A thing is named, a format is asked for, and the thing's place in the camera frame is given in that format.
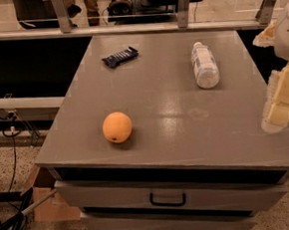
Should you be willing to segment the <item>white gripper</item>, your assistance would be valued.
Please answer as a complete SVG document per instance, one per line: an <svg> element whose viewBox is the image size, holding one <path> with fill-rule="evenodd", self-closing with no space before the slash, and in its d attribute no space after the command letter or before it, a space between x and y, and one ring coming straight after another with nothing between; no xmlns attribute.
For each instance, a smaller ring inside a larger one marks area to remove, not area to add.
<svg viewBox="0 0 289 230"><path fill-rule="evenodd" d="M270 23L253 40L256 47L274 46L279 58L289 61L289 1L276 23ZM268 133L280 132L289 123L289 62L281 72L273 70L266 89L261 127Z"/></svg>

